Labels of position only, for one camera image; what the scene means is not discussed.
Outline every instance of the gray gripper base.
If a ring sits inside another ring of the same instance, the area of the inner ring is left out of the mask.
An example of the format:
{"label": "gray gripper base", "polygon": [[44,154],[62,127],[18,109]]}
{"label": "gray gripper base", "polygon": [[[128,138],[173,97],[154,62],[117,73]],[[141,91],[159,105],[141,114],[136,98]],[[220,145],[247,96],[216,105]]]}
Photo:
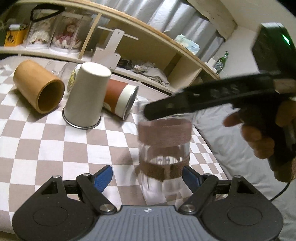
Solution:
{"label": "gray gripper base", "polygon": [[122,206],[114,215],[98,219],[80,241],[217,241],[194,216],[174,206]]}

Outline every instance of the white bracket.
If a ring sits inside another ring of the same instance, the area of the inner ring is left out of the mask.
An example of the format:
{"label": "white bracket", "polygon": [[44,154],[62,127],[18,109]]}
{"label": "white bracket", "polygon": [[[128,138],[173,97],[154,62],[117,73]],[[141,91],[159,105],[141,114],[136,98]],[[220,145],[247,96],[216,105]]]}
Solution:
{"label": "white bracket", "polygon": [[94,52],[94,55],[91,59],[92,62],[102,64],[109,68],[111,71],[114,71],[116,69],[116,66],[121,58],[121,56],[116,52],[116,49],[122,39],[123,36],[139,40],[138,38],[134,36],[130,36],[128,34],[125,34],[124,31],[120,29],[109,29],[105,27],[98,26],[99,29],[109,31],[109,35],[107,39],[105,40],[104,46],[106,46],[104,49],[96,47],[96,51]]}

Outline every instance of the black strap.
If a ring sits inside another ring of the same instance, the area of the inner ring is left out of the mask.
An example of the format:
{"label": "black strap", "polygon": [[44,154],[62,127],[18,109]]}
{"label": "black strap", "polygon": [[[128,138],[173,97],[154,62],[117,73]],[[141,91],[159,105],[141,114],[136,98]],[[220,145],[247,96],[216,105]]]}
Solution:
{"label": "black strap", "polygon": [[[54,12],[54,13],[48,15],[48,16],[45,16],[45,17],[41,17],[41,18],[34,19],[34,18],[33,18],[33,14],[34,14],[34,11],[37,10],[37,9],[56,10],[56,12]],[[31,11],[31,16],[30,16],[30,20],[31,20],[33,23],[40,22],[40,21],[42,21],[42,20],[45,20],[45,19],[48,19],[48,18],[52,18],[52,17],[54,17],[54,16],[57,16],[57,15],[59,15],[60,13],[64,12],[65,10],[66,10],[65,7],[60,6],[60,5],[54,5],[54,4],[49,4],[49,3],[39,4],[39,5],[37,5],[35,8],[32,9],[32,11]]]}

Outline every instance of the table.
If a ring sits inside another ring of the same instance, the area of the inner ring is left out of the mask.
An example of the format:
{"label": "table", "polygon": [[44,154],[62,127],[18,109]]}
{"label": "table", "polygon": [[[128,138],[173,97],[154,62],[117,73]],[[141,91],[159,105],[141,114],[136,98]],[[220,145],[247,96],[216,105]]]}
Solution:
{"label": "table", "polygon": [[[105,165],[113,168],[113,179],[103,194],[119,209],[127,205],[173,204],[180,206],[192,193],[185,186],[176,195],[151,196],[142,190],[137,140],[136,102],[167,95],[138,82],[112,75],[115,80],[139,85],[139,93],[126,121],[103,111],[92,130],[75,129],[62,118],[64,95],[58,108],[38,114],[13,83],[15,68],[26,59],[42,66],[49,59],[13,56],[0,61],[0,231],[13,233],[15,211],[51,176],[75,179],[94,174]],[[57,71],[65,62],[56,61]],[[200,174],[226,179],[209,147],[193,127],[190,166]]]}

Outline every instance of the ceiling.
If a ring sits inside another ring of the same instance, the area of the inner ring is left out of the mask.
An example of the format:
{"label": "ceiling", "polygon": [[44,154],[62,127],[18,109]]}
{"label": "ceiling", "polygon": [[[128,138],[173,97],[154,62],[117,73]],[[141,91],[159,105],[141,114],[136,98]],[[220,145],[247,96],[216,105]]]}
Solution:
{"label": "ceiling", "polygon": [[236,23],[256,31],[260,23],[280,22],[296,43],[296,18],[276,0],[220,0]]}

